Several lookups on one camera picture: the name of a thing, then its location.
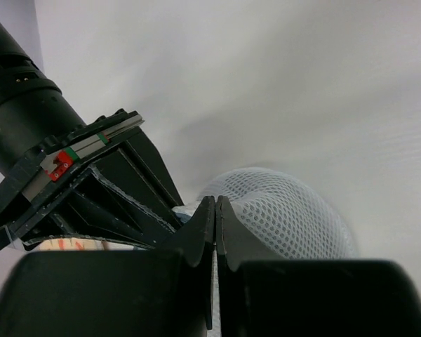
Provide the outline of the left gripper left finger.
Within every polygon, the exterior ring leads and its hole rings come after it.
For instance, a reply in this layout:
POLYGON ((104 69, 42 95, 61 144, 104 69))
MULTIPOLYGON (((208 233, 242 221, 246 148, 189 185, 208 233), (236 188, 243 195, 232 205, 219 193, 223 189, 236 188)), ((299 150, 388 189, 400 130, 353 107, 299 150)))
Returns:
POLYGON ((205 336, 215 200, 160 248, 30 253, 0 293, 0 336, 205 336))

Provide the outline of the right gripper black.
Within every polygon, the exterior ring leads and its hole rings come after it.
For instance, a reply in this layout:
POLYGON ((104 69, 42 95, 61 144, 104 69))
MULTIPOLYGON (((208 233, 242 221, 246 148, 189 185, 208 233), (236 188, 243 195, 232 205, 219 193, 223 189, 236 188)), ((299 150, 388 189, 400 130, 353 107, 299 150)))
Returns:
POLYGON ((37 211, 22 237, 30 247, 78 237, 153 248, 172 236, 182 226, 172 208, 183 202, 159 151, 138 127, 143 122, 136 111, 120 109, 24 153, 0 183, 0 250, 21 237, 12 226, 27 222, 26 211, 37 211), (45 193, 53 195, 87 158, 110 147, 95 168, 43 205, 45 193))

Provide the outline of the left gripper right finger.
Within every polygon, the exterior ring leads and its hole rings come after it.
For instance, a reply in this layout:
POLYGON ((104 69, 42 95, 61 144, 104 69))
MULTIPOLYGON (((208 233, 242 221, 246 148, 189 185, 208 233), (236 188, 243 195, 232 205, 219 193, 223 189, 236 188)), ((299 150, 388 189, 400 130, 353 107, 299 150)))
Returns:
POLYGON ((285 260, 215 210, 223 336, 421 336, 421 300, 388 260, 285 260))

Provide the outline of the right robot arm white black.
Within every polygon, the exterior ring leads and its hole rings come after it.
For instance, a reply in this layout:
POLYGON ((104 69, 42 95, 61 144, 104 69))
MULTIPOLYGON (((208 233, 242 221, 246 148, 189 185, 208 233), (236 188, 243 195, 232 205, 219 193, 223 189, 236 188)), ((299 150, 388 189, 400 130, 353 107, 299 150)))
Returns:
POLYGON ((158 246, 179 192, 137 112, 86 124, 0 23, 0 250, 49 239, 158 246))

